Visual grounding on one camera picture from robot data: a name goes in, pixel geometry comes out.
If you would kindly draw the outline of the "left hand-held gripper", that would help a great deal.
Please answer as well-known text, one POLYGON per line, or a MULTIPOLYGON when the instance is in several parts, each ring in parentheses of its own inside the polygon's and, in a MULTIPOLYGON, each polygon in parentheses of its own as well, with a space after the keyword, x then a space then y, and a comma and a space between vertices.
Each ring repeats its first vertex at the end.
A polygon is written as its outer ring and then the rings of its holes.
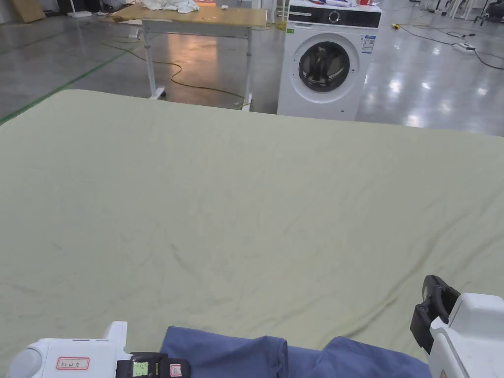
POLYGON ((190 378, 187 360, 161 352, 125 352, 127 322, 113 321, 101 339, 45 338, 29 344, 7 369, 9 378, 114 378, 131 360, 130 378, 190 378))

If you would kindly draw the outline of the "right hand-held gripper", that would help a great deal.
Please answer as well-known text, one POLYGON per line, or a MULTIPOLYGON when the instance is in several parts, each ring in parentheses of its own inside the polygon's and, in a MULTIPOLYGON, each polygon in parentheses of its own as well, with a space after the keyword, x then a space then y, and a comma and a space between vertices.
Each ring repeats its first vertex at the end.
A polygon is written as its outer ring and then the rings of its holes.
POLYGON ((433 378, 504 376, 503 298, 460 293, 434 275, 425 277, 422 297, 410 331, 433 378))

